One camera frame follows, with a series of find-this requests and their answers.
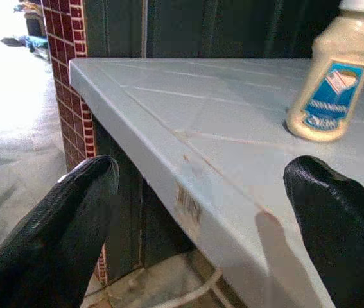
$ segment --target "brick wall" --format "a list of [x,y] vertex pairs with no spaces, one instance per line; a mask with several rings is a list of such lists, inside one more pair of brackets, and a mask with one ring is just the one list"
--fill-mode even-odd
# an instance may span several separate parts
[[69,60],[87,56],[83,0],[42,0],[68,170],[95,156],[92,114],[69,84]]

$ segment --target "bottle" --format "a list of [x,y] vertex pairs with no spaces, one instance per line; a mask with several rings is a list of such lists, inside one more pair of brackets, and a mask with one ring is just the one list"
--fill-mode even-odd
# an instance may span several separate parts
[[344,135],[364,86],[364,0],[343,0],[340,10],[313,43],[310,73],[286,120],[293,134],[317,142]]

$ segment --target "tiled counter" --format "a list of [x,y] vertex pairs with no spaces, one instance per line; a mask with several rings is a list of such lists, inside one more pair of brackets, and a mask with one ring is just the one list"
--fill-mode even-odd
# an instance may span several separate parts
[[249,307],[333,307],[302,243],[284,167],[314,155],[364,185],[364,92],[336,143],[283,127],[308,69],[302,59],[70,63],[72,86]]

